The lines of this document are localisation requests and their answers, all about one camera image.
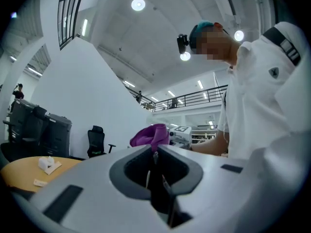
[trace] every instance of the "wooden tabletop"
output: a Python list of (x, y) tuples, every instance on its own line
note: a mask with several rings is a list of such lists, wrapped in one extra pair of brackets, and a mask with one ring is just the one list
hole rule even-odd
[(50, 182), (63, 172), (81, 162), (69, 158), (53, 157), (55, 163), (59, 161), (62, 165), (52, 174), (47, 175), (38, 166), (40, 157), (41, 156), (23, 158), (7, 164), (0, 171), (7, 186), (14, 186), (19, 189), (37, 192), (41, 187), (34, 185), (35, 179)]

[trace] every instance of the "ceiling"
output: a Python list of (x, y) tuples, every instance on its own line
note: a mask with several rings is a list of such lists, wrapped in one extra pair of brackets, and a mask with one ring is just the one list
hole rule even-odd
[[(200, 20), (219, 22), (231, 35), (241, 29), (244, 40), (257, 39), (255, 0), (232, 0), (236, 16), (229, 15), (221, 1), (145, 0), (146, 7), (137, 12), (131, 8), (132, 0), (98, 0), (84, 38), (97, 47), (118, 77), (150, 97), (191, 77), (226, 68), (224, 63), (196, 56), (186, 62), (180, 59), (176, 37), (189, 34)], [(190, 93), (196, 84), (185, 83), (178, 91)]]
[[(18, 58), (23, 49), (38, 37), (42, 37), (40, 24), (40, 0), (27, 0), (17, 12), (17, 18), (11, 22), (3, 36), (1, 45), (11, 56)], [(29, 65), (36, 71), (43, 73), (50, 64), (46, 46), (33, 56)]]

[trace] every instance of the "blue hat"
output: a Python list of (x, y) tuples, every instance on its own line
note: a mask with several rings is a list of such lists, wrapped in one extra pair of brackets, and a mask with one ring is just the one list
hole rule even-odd
[(205, 27), (208, 26), (214, 26), (214, 23), (211, 23), (209, 21), (201, 21), (198, 23), (198, 25), (195, 25), (192, 29), (190, 35), (189, 35), (189, 45), (191, 49), (196, 48), (196, 38), (203, 31)]

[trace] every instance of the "person standing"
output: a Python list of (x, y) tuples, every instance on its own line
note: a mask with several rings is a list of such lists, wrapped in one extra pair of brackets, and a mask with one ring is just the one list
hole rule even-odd
[(141, 94), (141, 91), (139, 91), (139, 94), (136, 95), (136, 101), (140, 104), (140, 101), (141, 101), (141, 97), (142, 97), (142, 94)]
[(220, 155), (228, 149), (229, 158), (248, 159), (253, 150), (290, 135), (276, 97), (300, 56), (310, 53), (310, 48), (301, 29), (293, 24), (280, 22), (273, 30), (281, 39), (281, 47), (267, 34), (240, 44), (217, 22), (203, 21), (193, 28), (188, 42), (192, 54), (228, 63), (230, 81), (222, 97), (216, 137), (192, 144), (191, 150)]
[(22, 92), (23, 89), (23, 84), (18, 83), (17, 86), (15, 86), (15, 89), (13, 91), (13, 95), (15, 96), (15, 99), (13, 101), (13, 103), (11, 104), (11, 113), (13, 112), (13, 108), (14, 108), (14, 104), (16, 99), (24, 99), (24, 93)]

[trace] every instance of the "black metal railing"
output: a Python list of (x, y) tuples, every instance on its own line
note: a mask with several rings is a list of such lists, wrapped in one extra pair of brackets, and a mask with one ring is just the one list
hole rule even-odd
[(147, 109), (149, 111), (154, 111), (155, 103), (150, 99), (144, 97), (143, 95), (139, 95), (136, 91), (128, 88), (128, 91), (132, 94), (132, 96), (136, 99), (136, 101), (141, 105), (142, 108)]
[(173, 99), (163, 100), (155, 103), (153, 111), (156, 112), (220, 101), (222, 99), (223, 93), (227, 90), (227, 87), (228, 85), (218, 86), (215, 88), (178, 96)]
[(58, 40), (62, 49), (75, 36), (75, 25), (81, 0), (59, 0)]

